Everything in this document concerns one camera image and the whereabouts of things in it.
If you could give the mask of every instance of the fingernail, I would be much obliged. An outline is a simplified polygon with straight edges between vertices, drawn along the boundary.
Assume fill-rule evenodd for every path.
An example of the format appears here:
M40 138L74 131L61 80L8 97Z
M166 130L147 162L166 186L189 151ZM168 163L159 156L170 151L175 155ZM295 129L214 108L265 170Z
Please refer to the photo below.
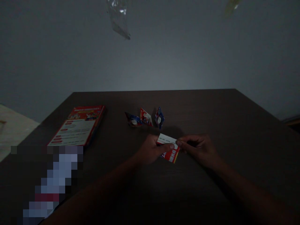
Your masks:
M177 144L178 146L181 146L181 141L177 140L177 141L176 141L176 144Z

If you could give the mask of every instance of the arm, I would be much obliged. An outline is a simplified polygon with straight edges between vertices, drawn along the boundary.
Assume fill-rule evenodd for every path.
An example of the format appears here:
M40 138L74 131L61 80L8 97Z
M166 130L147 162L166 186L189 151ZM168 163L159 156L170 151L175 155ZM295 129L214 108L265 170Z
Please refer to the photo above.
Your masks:
M92 215L105 215L135 171L143 165L153 163L162 153L174 149L173 144L157 147L157 139L158 136L148 135L134 156L75 194L45 219L42 225L85 224Z
M188 141L196 143L193 147ZM250 214L261 224L298 224L298 217L285 204L267 191L248 181L218 155L208 135L187 135L177 145L198 163L212 169L237 195Z

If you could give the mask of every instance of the finger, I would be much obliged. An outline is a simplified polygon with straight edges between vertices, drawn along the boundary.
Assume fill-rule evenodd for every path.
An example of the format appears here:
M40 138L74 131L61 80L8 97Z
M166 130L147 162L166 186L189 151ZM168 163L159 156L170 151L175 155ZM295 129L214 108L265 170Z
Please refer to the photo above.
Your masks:
M176 144L183 150L187 151L192 156L197 156L198 149L196 149L195 147L193 147L193 146L189 145L188 143L181 141L181 140L177 140Z
M156 143L157 140L158 140L158 136L153 135L153 134L149 134L149 135L147 136L147 138L149 138L150 140L153 140L155 143Z
M171 151L175 148L174 144L164 144L163 146L157 147L160 154Z
M180 137L178 140L188 142L188 141L194 141L194 142L201 142L207 137L207 134L188 134L183 137Z

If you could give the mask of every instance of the floor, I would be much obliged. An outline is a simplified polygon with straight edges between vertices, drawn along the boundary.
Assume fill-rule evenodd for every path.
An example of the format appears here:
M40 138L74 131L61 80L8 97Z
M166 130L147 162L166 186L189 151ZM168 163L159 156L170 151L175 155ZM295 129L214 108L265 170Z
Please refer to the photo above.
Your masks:
M10 154L10 147L18 145L38 125L32 119L0 105L0 162Z

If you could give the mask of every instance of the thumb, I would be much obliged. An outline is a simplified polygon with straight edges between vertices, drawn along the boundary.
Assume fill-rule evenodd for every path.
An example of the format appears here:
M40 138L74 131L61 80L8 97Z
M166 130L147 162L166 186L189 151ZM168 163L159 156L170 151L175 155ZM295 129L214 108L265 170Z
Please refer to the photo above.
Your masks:
M181 140L177 140L176 144L183 150L186 150L192 156L197 156L198 149L196 149L195 147L193 147L193 146L189 145L188 143L181 141Z
M170 150L173 150L174 148L175 148L175 145L174 144L164 144L164 145L162 145L162 146L160 146L160 147L157 147L158 148L158 150L159 150L159 153L160 154L163 154L163 153L165 153L165 152L168 152L168 151L170 151Z

